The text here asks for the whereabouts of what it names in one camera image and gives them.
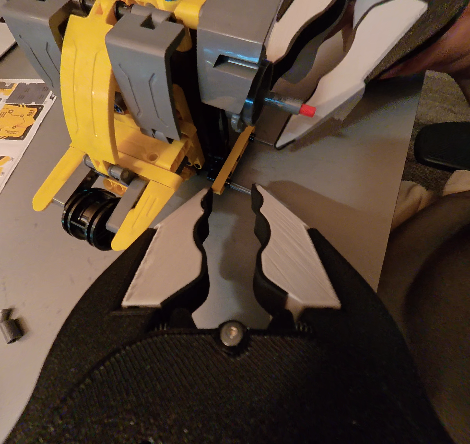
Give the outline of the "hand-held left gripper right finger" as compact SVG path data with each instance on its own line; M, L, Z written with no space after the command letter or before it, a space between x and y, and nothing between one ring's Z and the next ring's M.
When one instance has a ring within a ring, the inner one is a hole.
M340 311L309 227L259 184L251 190L256 255L253 291L271 317L269 328L293 328L310 309Z

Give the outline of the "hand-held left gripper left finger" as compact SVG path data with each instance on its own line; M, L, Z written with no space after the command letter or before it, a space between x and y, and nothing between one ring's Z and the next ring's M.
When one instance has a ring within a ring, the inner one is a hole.
M212 189L205 188L155 226L122 300L122 315L156 314L157 324L196 327L192 314L210 286L203 242L211 212Z

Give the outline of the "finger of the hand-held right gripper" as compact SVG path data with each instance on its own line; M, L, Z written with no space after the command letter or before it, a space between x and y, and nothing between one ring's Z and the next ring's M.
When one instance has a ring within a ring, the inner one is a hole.
M301 114L287 122L274 146L281 149L329 118L344 120L364 95L366 83L387 55L402 52L400 41L428 9L425 0L356 0L350 46L343 59L318 82L307 105L313 117Z
M298 83L312 69L318 50L344 13L348 0L284 0L266 41L271 83Z

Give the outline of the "yellow brick beam with pins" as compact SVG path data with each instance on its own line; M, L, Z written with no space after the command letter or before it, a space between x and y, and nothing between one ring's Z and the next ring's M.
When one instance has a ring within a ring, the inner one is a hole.
M232 175L250 141L250 138L254 136L254 132L255 127L248 126L239 134L230 154L212 184L211 188L214 194L222 194L225 188L229 187L232 183Z

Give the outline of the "yellow toy brick vehicle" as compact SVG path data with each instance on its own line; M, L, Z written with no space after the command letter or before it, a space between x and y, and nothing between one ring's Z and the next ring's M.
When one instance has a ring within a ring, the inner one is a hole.
M284 0L6 0L2 17L62 101L70 147L33 198L100 250L128 248L184 180L217 177L271 93Z

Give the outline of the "person's right hand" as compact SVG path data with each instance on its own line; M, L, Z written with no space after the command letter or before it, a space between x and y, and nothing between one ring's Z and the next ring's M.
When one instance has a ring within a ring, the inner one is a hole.
M381 75L381 79L410 76L427 70L446 73L470 101L470 6L455 24L424 51Z

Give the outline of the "beige cloth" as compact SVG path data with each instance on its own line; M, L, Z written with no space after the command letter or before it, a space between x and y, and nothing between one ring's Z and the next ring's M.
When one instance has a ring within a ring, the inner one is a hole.
M398 192L391 231L434 201L450 194L468 192L469 190L470 172L465 170L454 171L441 194L426 190L416 182L403 180Z

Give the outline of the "person's brown clothing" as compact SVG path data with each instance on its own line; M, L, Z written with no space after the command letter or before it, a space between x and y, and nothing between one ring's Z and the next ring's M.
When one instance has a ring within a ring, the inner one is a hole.
M439 198L392 231L378 295L448 433L469 443L469 191Z

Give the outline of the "small dark grey brick connector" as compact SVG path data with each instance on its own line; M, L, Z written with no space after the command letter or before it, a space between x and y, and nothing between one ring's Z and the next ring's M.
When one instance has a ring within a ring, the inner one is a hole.
M0 310L0 331L6 344L12 344L27 334L27 325L22 317L15 313L15 308Z

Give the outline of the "yellow black printed leaflet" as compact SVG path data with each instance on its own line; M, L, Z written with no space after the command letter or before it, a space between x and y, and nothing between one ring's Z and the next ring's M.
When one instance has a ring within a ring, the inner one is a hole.
M41 80L0 81L0 189L31 143L56 95Z

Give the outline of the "white flat base plate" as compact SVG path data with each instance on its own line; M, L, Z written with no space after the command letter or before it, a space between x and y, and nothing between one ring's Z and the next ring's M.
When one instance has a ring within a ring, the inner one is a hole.
M14 46L16 41L14 36L11 34L6 23L0 23L0 58L8 53Z

